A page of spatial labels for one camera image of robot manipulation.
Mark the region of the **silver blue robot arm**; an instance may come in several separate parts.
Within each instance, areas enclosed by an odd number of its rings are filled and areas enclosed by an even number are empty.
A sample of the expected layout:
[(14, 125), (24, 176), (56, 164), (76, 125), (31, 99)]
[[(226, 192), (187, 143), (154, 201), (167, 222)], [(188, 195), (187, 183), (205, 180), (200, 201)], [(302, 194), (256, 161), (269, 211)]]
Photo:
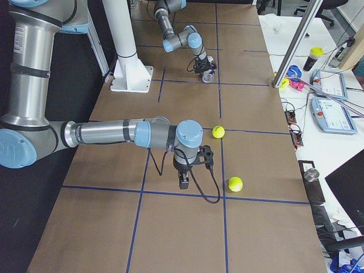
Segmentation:
[[(147, 93), (153, 67), (144, 66), (137, 55), (126, 1), (102, 1), (117, 50), (117, 83), (113, 91)], [(184, 45), (207, 61), (202, 39), (188, 25), (175, 35), (168, 14), (181, 10), (186, 1), (157, 1), (155, 18), (163, 31), (166, 52)], [(8, 112), (1, 117), (1, 165), (23, 168), (65, 148), (86, 144), (134, 143), (174, 152), (180, 189), (187, 189), (188, 172), (199, 157), (202, 127), (193, 120), (170, 125), (168, 119), (124, 119), (75, 123), (49, 122), (45, 118), (54, 36), (57, 32), (88, 32), (88, 1), (9, 1), (15, 20), (14, 55)]]
[(217, 66), (212, 56), (207, 55), (201, 35), (193, 25), (184, 27), (184, 31), (176, 34), (169, 19), (169, 14), (183, 9), (186, 1), (159, 0), (154, 6), (154, 18), (163, 34), (162, 45), (169, 53), (183, 46), (189, 46), (194, 55), (193, 71), (206, 83), (213, 82)]

